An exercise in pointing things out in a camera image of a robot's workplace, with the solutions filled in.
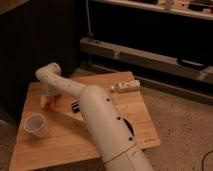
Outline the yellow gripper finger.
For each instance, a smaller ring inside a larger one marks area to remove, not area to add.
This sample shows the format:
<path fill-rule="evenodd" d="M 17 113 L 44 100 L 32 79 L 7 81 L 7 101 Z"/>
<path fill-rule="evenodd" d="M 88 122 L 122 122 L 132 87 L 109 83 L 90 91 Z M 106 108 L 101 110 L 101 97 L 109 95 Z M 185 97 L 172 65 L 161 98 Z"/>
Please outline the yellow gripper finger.
<path fill-rule="evenodd" d="M 40 98 L 40 107 L 41 108 L 46 108 L 49 104 L 49 97 L 42 95 Z"/>

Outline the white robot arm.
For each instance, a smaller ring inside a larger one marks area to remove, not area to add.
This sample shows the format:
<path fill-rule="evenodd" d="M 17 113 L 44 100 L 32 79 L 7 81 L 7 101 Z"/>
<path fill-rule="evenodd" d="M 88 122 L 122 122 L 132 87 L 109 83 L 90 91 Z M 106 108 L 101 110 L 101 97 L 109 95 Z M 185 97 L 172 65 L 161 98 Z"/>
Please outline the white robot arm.
<path fill-rule="evenodd" d="M 106 90 L 62 77 L 57 63 L 39 68 L 36 77 L 54 90 L 78 99 L 107 171 L 154 171 Z"/>

